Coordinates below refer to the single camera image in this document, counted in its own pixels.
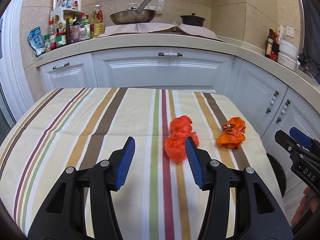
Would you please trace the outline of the person's hand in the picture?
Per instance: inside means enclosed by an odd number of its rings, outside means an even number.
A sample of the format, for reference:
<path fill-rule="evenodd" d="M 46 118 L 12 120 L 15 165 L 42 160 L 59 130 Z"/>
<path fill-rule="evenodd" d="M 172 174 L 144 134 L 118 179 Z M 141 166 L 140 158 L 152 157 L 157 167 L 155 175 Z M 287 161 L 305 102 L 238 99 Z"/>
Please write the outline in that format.
<path fill-rule="evenodd" d="M 310 202 L 308 203 L 308 197 L 310 195 L 310 192 L 310 187 L 306 187 L 303 191 L 304 197 L 300 201 L 299 207 L 297 208 L 296 213 L 291 220 L 291 225 L 297 223 L 301 219 L 303 210 L 306 207 L 309 207 L 311 211 L 314 213 L 317 207 L 319 206 L 319 198 L 317 197 L 312 198 L 312 200 L 310 200 Z"/>

